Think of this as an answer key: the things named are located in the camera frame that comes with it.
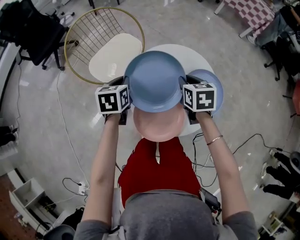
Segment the white box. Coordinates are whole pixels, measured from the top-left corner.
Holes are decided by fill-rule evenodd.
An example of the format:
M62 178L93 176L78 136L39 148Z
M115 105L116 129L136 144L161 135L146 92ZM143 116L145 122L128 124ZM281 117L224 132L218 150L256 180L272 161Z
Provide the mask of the white box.
M32 178L12 192L24 208L34 205L44 193L38 182Z
M214 111L217 106L217 88L212 83L185 84L183 104L193 112Z
M127 85L97 88L95 96L100 114L121 113L129 105Z

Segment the person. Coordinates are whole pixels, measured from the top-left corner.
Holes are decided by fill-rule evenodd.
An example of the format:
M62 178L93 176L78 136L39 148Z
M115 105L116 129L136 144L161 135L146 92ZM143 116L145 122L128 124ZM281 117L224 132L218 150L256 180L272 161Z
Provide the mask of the person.
M156 143L143 138L119 177L125 210L114 239L257 239L255 220L233 154L210 114L198 112L196 118L214 159L223 225L200 200L200 184L179 139L159 143L158 164ZM119 114L112 114L105 123L91 169L90 193L74 240L116 237L111 225L119 119Z
M290 163L290 158L286 155L270 151L271 156L275 157L280 163L286 166L290 171L288 172L283 166L279 165L277 168L269 166L267 163L263 164L266 173L270 174L273 178L280 181L284 186L279 186L276 184L261 185L262 190L265 193L271 193L280 196L285 199L296 199L299 198L300 193L300 174L292 167Z
M275 13L274 20L264 29L261 34L254 39L253 36L247 36L250 43L257 46L263 46L271 41L276 41L283 32L300 31L300 5L296 7L284 6Z

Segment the pink bowl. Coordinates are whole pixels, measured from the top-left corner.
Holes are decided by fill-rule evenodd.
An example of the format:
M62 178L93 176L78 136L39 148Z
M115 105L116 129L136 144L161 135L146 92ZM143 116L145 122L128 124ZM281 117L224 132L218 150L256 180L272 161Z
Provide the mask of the pink bowl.
M133 120L143 137L153 142L165 142L181 133L185 114L181 104L165 112L144 112L136 107Z

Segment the light blue bowl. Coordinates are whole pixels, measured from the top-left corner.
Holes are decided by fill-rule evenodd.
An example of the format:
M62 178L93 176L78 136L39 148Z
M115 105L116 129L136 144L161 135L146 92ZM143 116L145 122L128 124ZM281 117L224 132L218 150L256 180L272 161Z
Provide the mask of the light blue bowl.
M223 87L222 87L220 80L212 72L210 72L208 70L204 70L204 69L198 69L198 70L192 71L188 75L198 77L204 81L207 81L208 83L213 83L216 86L216 88L217 88L217 106L216 106L216 110L214 110L212 112L212 114L215 114L221 108L222 103L223 103L223 97L224 97Z
M180 102L180 77L186 79L182 65L173 56L159 51L135 57L124 75L129 81L132 104L150 113L167 111Z

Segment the hand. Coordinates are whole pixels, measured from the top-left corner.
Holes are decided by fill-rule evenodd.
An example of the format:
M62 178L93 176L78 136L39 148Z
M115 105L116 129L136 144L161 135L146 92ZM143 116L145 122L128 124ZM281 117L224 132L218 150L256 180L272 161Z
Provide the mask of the hand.
M121 118L120 113L112 113L106 116L105 123L107 122L119 123L120 118Z
M211 118L211 112L196 112L196 118L198 121L203 118Z

